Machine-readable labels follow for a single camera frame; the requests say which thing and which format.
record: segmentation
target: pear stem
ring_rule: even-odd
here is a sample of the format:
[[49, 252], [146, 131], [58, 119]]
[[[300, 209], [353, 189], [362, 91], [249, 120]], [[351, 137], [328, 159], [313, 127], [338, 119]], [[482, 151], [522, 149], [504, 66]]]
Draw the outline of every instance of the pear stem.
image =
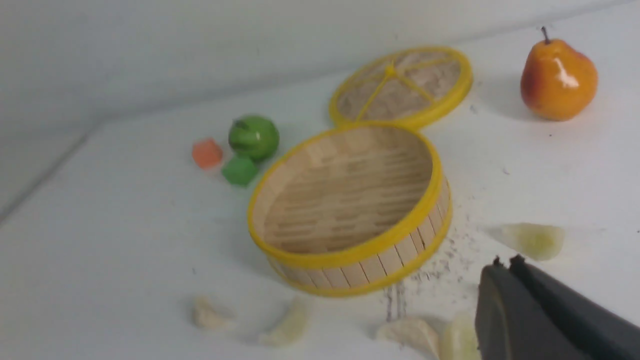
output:
[[541, 30], [542, 30], [542, 35], [545, 36], [545, 44], [547, 45], [551, 44], [551, 40], [549, 40], [549, 36], [547, 35], [547, 28], [543, 26]]

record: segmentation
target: bamboo steamer lid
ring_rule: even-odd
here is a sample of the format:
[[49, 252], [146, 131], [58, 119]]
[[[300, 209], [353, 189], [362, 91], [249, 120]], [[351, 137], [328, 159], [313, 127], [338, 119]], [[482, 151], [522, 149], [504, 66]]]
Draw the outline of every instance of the bamboo steamer lid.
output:
[[467, 58], [448, 47], [409, 49], [376, 60], [335, 91], [329, 113], [336, 126], [394, 121], [419, 129], [453, 110], [473, 83]]

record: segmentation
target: wooden steamer basket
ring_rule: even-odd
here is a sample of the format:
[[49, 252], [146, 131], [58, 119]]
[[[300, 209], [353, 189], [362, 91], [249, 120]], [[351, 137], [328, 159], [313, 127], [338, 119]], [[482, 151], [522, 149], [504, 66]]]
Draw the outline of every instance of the wooden steamer basket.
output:
[[248, 209], [251, 237], [278, 275], [331, 297], [406, 277], [433, 255], [451, 217], [435, 148], [393, 122], [303, 142], [269, 169]]

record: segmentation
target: white table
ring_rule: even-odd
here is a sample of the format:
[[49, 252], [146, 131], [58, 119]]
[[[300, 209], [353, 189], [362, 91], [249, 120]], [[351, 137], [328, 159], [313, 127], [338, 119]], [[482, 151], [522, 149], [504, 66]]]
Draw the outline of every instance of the white table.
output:
[[[389, 294], [314, 299], [308, 332], [287, 349], [255, 343], [294, 291], [248, 236], [252, 190], [197, 169], [190, 148], [208, 135], [225, 143], [233, 118], [259, 112], [278, 123], [281, 154], [330, 127], [326, 102], [347, 74], [104, 126], [0, 229], [0, 359], [420, 359], [372, 331], [388, 309], [439, 320], [473, 311], [480, 269], [514, 254], [483, 229], [519, 221], [567, 228], [562, 253], [540, 266], [640, 324], [638, 19], [636, 2], [548, 24], [601, 79], [588, 110], [559, 124], [520, 100], [539, 31], [459, 44], [474, 88], [424, 130], [451, 182], [449, 239], [420, 279]], [[233, 309], [237, 327], [194, 328], [200, 293]]]
[[0, 137], [0, 223], [85, 139], [88, 127]]

